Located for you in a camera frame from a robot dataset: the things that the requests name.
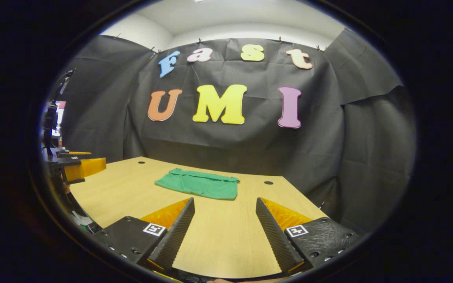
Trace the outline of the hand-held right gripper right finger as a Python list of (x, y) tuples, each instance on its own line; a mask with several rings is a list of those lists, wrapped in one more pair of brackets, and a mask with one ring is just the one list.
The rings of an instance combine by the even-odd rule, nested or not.
[(261, 197), (256, 201), (256, 215), (285, 275), (332, 261), (360, 237), (329, 217), (311, 219)]

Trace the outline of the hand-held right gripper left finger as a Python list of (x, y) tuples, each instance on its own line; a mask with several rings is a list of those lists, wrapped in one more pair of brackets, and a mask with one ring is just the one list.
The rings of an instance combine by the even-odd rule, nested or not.
[(93, 237), (129, 262), (167, 274), (173, 268), (194, 214), (195, 202), (190, 197), (140, 219), (122, 217)]

